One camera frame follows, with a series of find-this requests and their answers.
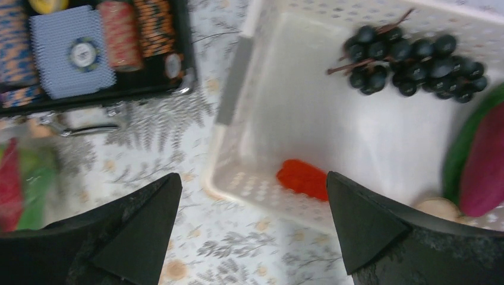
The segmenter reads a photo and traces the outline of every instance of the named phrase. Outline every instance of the plastic bag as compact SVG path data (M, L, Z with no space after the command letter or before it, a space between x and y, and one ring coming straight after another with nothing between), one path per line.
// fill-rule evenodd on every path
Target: plastic bag
M0 131L0 232L44 226L45 198L57 186L55 153L26 126Z

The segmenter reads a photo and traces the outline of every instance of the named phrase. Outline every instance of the black grape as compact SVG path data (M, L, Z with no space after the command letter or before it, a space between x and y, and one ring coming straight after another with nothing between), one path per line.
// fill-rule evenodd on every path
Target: black grape
M371 95L371 94L374 94L374 93L375 93L375 91L374 91L372 88L369 88L369 87L363 87L363 88L361 88L361 89L360 89L360 91L361 91L361 93L362 93L363 95L366 95L366 96L368 96L368 95Z
M369 57L376 59L377 61L382 61L387 56L387 47L383 42L375 42L369 46L367 50Z
M403 72L406 65L404 62L391 62L389 67L393 72Z
M405 61L410 57L411 45L407 40L400 40L390 48L390 56L394 61Z
M427 77L427 69L422 64L417 63L408 68L406 76L413 81L422 81Z
M392 76L392 85L394 85L397 88L399 88L399 86L402 84L403 81L404 76L399 73L396 73Z
M350 82L350 86L355 89L360 89L366 84L366 75L363 72L352 72L348 81Z
M474 70L474 61L470 58L463 56L454 55L452 56L453 61L453 76L467 76Z
M366 59L366 49L363 45L353 45L348 49L350 55L350 60L353 62L359 62Z
M481 62L475 62L472 66L472 71L467 75L467 78L474 80L483 76L485 73L485 66Z
M446 92L446 91L443 91L443 92L436 92L434 93L434 95L438 98L438 99L441 99L441 100L446 100L446 99L450 99L451 97L453 97L453 94L450 93L450 92Z
M471 81L471 87L476 91L476 92L481 92L485 90L488 86L488 79L485 76L482 76L478 79L472 80Z
M465 80L463 78L453 78L450 80L446 91L452 94L458 93L465 85Z
M434 42L434 50L437 56L451 55L456 49L457 41L451 34L440 36Z
M434 53L434 46L432 42L427 39L420 39L412 45L412 56L418 59L423 59L432 56Z
M428 80L427 85L434 92L446 91L450 86L450 78L431 78Z
M434 93L434 90L432 90L432 88L430 88L428 84L423 84L422 89L427 93Z
M391 29L390 31L388 31L388 32L385 33L384 38L388 42L391 42L391 43L397 42L398 40L401 40L402 39L402 30L401 30L401 28L395 27L395 28Z
M413 81L404 81L399 85L399 92L406 97L413 96L418 91L417 84Z
M385 78L387 78L387 75L389 73L389 71L387 70L387 68L383 65L376 65L374 67L374 71L373 73L378 73L378 74L381 74L382 76L384 76Z
M436 58L429 65L429 77L432 78L447 76L453 70L453 60L451 58Z
M359 28L357 31L356 40L359 43L371 43L376 38L376 30L374 27L366 25Z
M381 73L373 73L368 80L367 87L373 89L375 92L382 91L385 87L387 77Z
M457 93L454 98L458 103L467 103L474 98L474 93L471 89L465 88Z
M355 36L350 37L346 42L343 44L343 47L345 51L349 51L351 46L354 46L357 44L357 38Z

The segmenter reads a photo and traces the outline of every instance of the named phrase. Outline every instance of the cucumber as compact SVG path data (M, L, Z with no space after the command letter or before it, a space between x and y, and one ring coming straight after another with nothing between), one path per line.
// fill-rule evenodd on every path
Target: cucumber
M476 130L487 113L502 102L504 102L504 84L492 90L488 97L480 103L474 113L467 119L457 139L448 150L443 166L443 193L446 199L456 205L459 205L460 201L462 171L469 157Z

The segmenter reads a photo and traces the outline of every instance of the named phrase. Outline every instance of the blue poker chip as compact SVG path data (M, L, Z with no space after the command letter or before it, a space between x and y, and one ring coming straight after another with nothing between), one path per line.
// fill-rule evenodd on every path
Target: blue poker chip
M68 60L77 70L90 72L98 68L100 50L91 37L79 37L68 49Z
M2 93L3 107L17 107L34 102L42 98L42 90L39 86L30 86L16 91Z

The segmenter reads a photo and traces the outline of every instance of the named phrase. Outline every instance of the red vegetable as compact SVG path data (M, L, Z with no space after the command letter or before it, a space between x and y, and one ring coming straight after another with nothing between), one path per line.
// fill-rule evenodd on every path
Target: red vegetable
M280 184L296 193L327 201L327 173L299 159L285 160L276 174Z
M462 212L479 217L504 201L504 103L480 122L461 177Z
M0 227L4 232L16 230L23 213L23 195L19 173L17 140L12 138L0 161Z

